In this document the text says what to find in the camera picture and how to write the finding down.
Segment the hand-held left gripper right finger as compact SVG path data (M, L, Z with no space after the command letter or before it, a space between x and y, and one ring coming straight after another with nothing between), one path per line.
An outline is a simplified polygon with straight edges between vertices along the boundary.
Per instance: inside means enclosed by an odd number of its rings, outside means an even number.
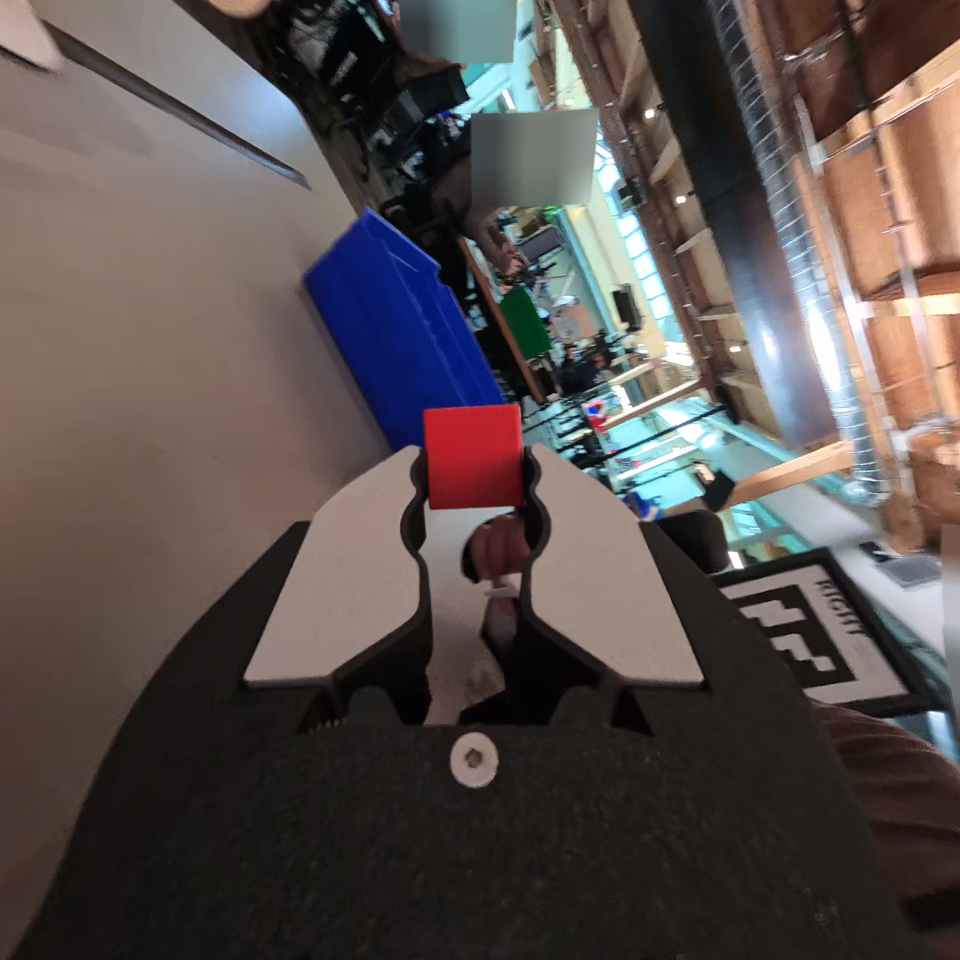
M704 673L642 531L610 490L534 444L543 532L521 575L532 624L627 687L699 688Z

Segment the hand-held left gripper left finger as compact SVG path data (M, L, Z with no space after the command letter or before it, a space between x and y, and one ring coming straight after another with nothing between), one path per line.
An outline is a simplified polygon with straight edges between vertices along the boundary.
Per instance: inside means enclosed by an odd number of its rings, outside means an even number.
M244 673L252 689L424 675L432 654L426 451L406 446L312 517Z

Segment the red wooden block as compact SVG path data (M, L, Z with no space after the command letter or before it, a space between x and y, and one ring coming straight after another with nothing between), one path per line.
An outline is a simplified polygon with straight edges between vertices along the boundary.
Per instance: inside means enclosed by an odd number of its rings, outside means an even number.
M517 406L426 410L423 430L432 510L523 504L522 418Z

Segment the blue plastic bin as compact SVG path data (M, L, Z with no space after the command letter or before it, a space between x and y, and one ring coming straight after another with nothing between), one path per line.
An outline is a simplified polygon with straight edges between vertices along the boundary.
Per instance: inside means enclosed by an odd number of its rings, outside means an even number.
M430 409L507 400L440 266L366 208L303 276L394 452L425 443Z

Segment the grey desk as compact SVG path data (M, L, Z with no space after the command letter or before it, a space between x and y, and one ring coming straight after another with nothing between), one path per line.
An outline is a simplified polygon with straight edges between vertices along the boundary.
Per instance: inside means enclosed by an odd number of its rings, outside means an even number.
M306 186L2 59L3 941L167 654L388 453L303 293L356 212L300 111L175 2L32 5Z

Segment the person's right hand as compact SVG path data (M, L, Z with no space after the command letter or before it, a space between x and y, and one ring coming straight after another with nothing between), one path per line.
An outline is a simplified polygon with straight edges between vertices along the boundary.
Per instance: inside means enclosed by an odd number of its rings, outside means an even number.
M493 517L477 527L462 548L462 575L473 584L498 589L506 578L522 572L531 556L525 518L519 512Z

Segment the black framed board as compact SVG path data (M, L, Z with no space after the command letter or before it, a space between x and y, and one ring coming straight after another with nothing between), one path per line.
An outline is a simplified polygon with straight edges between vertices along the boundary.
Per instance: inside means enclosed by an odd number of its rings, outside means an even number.
M829 549L728 570L713 581L810 699L880 719L946 709Z

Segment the green plastic bin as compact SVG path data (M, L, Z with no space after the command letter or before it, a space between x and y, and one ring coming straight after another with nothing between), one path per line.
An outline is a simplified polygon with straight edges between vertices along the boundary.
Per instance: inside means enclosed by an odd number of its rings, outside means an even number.
M511 288L499 301L499 308L524 361L550 352L548 323L541 317L528 289Z

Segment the person's brown clothing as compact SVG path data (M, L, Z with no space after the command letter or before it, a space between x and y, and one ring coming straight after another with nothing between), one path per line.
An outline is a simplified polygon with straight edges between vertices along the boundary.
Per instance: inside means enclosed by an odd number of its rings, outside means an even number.
M959 772L882 719L811 702L870 826L880 870L934 958L959 957Z

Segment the white board stand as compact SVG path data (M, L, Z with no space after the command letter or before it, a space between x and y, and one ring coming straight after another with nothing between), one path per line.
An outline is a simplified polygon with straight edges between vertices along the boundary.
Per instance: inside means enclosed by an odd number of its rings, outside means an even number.
M64 58L29 1L1 1L1 50L18 61L56 73Z

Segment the silver duct pipe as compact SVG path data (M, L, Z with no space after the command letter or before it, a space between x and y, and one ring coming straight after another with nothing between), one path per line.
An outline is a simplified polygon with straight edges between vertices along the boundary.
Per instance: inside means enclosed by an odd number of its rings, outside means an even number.
M853 503L877 508L890 497L891 484L851 374L832 292L792 172L783 127L752 51L745 15L739 2L709 1L706 6L785 257L806 342L839 437L851 445L851 478L845 494Z

